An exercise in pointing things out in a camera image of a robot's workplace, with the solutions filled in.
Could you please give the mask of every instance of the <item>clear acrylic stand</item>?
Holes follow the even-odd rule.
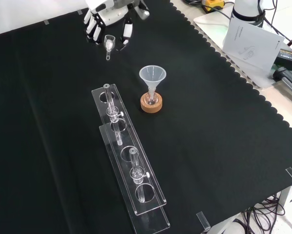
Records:
[[[162,208],[166,199],[141,146],[117,87],[92,91],[99,127],[135,233],[154,234],[170,227]]]

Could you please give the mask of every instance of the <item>black felt mat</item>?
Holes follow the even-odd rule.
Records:
[[[2,52],[11,54],[7,65],[7,58],[1,57],[0,84],[6,82],[8,88],[0,90],[0,98],[17,100],[2,101],[2,107],[22,107],[29,105],[29,100],[31,107],[20,114],[17,108],[13,115],[18,120],[0,113],[0,121],[6,115],[11,124],[22,124],[35,134],[39,129],[36,139],[32,133],[18,136],[18,140],[30,142],[23,148],[26,154],[31,147],[38,152],[30,154],[32,162],[22,157],[16,160],[0,150],[0,159],[7,157],[0,165],[0,175],[15,164],[11,159],[18,164],[13,168],[16,174],[29,165],[34,168],[28,178],[19,181],[24,188],[19,194],[35,199],[35,206],[50,209],[51,215],[41,218],[49,225],[49,233],[68,232],[66,227],[56,231],[63,221],[54,223],[52,215],[65,217],[73,234],[132,233],[91,95],[91,90],[105,83],[117,85],[167,199],[165,211],[171,228],[165,233],[200,233],[196,213],[203,211],[212,226],[292,184],[285,171],[292,167],[292,129],[288,124],[167,0],[146,3],[151,16],[146,21],[133,16],[129,46],[121,53],[113,52],[109,62],[103,46],[86,42],[84,15],[76,12],[50,19],[49,25],[38,23],[10,32],[5,36],[10,41],[0,45],[0,50],[5,47]],[[120,30],[118,25],[107,33],[118,35]],[[155,115],[142,112],[139,104],[147,87],[138,72],[150,64],[167,71],[157,88],[163,108]],[[4,69],[9,66],[14,72]],[[18,86],[9,81],[11,77]],[[3,124],[1,129],[6,134],[10,131]],[[0,144],[9,146],[11,152],[15,141],[0,138]],[[47,159],[49,165],[40,163]],[[47,176],[42,178],[45,188],[38,183],[34,188],[52,196],[49,203],[40,203],[38,192],[27,194],[31,189],[28,181],[39,181],[38,168],[48,177],[52,168],[61,203],[54,181]],[[4,180],[0,187],[0,203],[6,200],[2,196],[5,190],[17,191]],[[31,204],[25,197],[10,196],[15,204],[18,200],[25,206]],[[55,213],[60,204],[64,215]],[[17,224],[4,228],[23,233],[28,227],[36,233],[38,224],[28,226],[23,222],[26,216],[15,212],[22,207],[6,211],[12,213],[0,216],[0,228],[3,222],[13,221]]]

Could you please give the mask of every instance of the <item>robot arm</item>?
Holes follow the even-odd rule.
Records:
[[[86,36],[89,41],[102,43],[104,29],[125,18],[120,41],[127,45],[133,31],[133,23],[128,12],[135,9],[142,20],[149,16],[149,10],[143,0],[86,0],[88,12],[84,18]]]

